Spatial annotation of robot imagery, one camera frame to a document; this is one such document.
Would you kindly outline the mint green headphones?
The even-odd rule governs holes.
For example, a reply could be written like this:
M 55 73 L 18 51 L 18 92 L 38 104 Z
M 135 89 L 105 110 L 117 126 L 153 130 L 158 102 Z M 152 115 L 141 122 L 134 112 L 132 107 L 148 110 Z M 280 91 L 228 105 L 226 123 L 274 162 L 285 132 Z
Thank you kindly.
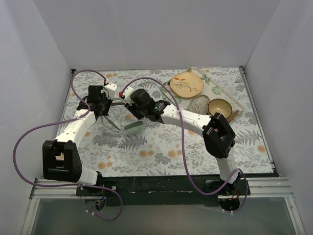
M 152 84 L 152 87 L 158 86 L 159 92 L 162 95 L 162 97 L 165 98 L 165 100 L 167 99 L 171 104 L 173 104 L 173 101 L 171 99 L 167 98 L 167 96 L 165 94 L 166 91 L 163 88 L 163 86 L 160 86 L 155 82 L 146 81 L 146 82 L 137 84 L 137 85 L 132 86 L 132 87 L 133 88 L 143 87 L 145 84 Z M 116 104 L 119 106 L 125 104 L 125 102 L 122 101 L 121 98 L 115 98 L 115 100 L 120 100 L 121 102 L 113 103 L 113 104 Z M 119 119 L 118 123 L 115 123 L 112 120 L 110 120 L 108 118 L 108 116 L 101 117 L 101 121 L 102 121 L 104 128 L 108 132 L 115 134 L 115 135 L 127 135 L 127 133 L 128 134 L 129 133 L 134 134 L 134 133 L 139 132 L 141 130 L 141 127 L 139 128 L 138 126 L 143 126 L 143 129 L 145 129 L 146 127 L 150 127 L 150 126 L 154 127 L 155 125 L 157 125 L 157 122 L 149 121 L 146 118 L 143 118 L 140 120 L 137 120 L 137 119 L 135 120 L 135 117 L 132 114 L 130 114 L 130 116 L 128 115 L 130 119 L 127 119 L 127 115 L 125 114 L 127 111 L 128 110 L 124 110 L 124 112 L 120 115 L 120 119 Z

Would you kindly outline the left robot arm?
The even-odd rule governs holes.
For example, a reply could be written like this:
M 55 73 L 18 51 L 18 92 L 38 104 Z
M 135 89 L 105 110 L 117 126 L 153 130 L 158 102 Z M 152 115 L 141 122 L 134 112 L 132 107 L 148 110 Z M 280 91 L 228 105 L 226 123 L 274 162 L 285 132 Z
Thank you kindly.
M 97 119 L 108 115 L 116 90 L 117 85 L 114 83 L 90 85 L 88 95 L 76 108 L 75 121 L 69 123 L 55 140 L 44 142 L 45 179 L 87 185 L 87 190 L 94 196 L 103 192 L 104 184 L 97 179 L 98 173 L 82 165 L 78 146 Z

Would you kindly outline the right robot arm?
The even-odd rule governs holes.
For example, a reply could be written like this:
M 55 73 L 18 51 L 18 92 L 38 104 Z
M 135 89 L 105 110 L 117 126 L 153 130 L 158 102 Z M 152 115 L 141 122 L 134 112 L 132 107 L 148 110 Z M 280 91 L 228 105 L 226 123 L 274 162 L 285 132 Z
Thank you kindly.
M 125 107 L 137 119 L 147 118 L 153 122 L 182 127 L 203 137 L 206 150 L 216 158 L 220 171 L 222 185 L 213 193 L 222 190 L 231 195 L 239 189 L 240 172 L 233 150 L 235 133 L 222 114 L 208 116 L 181 110 L 167 101 L 154 101 L 144 89 L 127 87 L 119 96 L 126 101 Z

